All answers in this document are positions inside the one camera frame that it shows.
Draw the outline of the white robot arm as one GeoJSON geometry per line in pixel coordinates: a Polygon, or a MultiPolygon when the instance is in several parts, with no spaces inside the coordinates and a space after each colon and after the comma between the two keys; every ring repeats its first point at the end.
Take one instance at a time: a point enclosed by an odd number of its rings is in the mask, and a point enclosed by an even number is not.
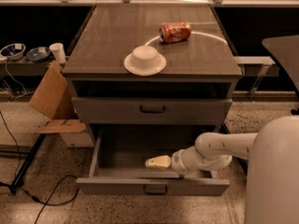
{"type": "Polygon", "coordinates": [[[299,224],[299,116],[273,119],[257,133],[202,133],[194,145],[146,160],[185,176],[249,162],[244,224],[299,224]]]}

